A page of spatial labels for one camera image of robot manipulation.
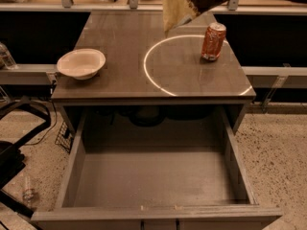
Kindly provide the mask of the dark wooden cabinet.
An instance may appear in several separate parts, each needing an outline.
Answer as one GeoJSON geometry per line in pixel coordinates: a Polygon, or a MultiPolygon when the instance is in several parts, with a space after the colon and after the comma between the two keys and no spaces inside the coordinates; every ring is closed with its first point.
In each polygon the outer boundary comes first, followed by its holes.
{"type": "Polygon", "coordinates": [[[228,104],[236,129],[255,92],[228,43],[216,61],[201,58],[205,13],[168,34],[160,11],[97,11],[77,45],[97,48],[106,65],[90,80],[62,76],[53,101],[61,106],[106,104],[228,104]]]}

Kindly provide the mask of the black office chair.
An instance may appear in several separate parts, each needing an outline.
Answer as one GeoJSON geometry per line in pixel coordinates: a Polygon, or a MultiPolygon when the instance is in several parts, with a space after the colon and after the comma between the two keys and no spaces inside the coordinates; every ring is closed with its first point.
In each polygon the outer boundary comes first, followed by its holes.
{"type": "Polygon", "coordinates": [[[34,211],[7,194],[3,187],[25,168],[23,162],[25,156],[21,153],[20,148],[51,125],[51,115],[44,104],[31,101],[28,97],[22,97],[20,101],[14,101],[2,106],[0,108],[0,119],[16,109],[34,114],[41,118],[43,123],[30,130],[15,143],[0,142],[0,202],[16,213],[30,219],[34,211]]]}

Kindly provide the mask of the clear bottle on shelf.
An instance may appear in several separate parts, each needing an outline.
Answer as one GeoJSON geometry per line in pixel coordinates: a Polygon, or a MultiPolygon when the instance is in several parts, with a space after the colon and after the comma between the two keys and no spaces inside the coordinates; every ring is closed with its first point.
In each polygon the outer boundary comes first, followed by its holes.
{"type": "Polygon", "coordinates": [[[17,69],[18,66],[13,59],[9,49],[5,44],[0,42],[0,67],[6,67],[7,69],[17,69]]]}

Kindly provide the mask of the open grey top drawer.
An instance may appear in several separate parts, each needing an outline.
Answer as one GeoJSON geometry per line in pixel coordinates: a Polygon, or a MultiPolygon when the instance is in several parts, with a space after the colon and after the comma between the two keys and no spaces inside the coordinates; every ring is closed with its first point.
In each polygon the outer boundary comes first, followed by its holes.
{"type": "Polygon", "coordinates": [[[221,107],[202,120],[134,126],[86,110],[43,230],[263,230],[263,207],[221,107]]]}

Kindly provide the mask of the orange soda can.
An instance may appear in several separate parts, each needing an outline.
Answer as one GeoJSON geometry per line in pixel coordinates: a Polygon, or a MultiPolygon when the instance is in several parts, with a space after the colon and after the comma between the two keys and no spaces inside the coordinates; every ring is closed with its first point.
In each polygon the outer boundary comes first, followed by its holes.
{"type": "Polygon", "coordinates": [[[219,22],[210,23],[204,35],[201,56],[209,61],[215,61],[220,56],[226,35],[226,26],[219,22]]]}

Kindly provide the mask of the clear plastic water bottle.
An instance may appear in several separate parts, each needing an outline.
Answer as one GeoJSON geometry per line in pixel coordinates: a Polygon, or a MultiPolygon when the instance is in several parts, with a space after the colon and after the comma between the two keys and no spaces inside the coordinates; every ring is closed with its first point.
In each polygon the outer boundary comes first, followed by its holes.
{"type": "Polygon", "coordinates": [[[35,196],[35,189],[32,186],[32,181],[29,176],[25,177],[24,180],[24,189],[23,189],[23,199],[26,202],[30,202],[35,196]]]}

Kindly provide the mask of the white bowl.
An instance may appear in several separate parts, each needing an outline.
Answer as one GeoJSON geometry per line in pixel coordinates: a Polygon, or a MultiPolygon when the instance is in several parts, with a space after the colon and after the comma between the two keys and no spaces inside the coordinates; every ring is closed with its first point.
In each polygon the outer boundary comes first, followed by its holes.
{"type": "Polygon", "coordinates": [[[106,63],[105,55],[95,49],[78,49],[62,56],[57,62],[58,71],[76,80],[94,77],[106,63]]]}

